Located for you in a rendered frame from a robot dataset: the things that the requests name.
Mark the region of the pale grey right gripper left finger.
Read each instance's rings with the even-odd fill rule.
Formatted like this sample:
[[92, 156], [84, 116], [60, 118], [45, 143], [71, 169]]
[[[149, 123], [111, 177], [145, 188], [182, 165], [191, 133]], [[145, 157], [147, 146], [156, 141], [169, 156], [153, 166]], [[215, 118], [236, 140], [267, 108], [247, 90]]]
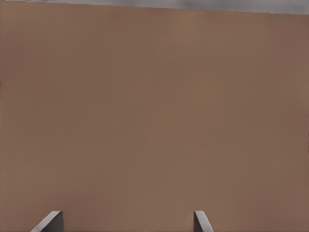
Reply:
[[63, 212], [52, 211], [30, 232], [63, 232]]

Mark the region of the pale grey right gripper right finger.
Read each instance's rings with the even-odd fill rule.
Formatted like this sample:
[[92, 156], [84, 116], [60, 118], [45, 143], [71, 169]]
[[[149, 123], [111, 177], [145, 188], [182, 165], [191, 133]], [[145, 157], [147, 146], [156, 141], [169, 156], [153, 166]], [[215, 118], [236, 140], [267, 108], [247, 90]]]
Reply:
[[194, 211], [194, 232], [214, 232], [204, 211]]

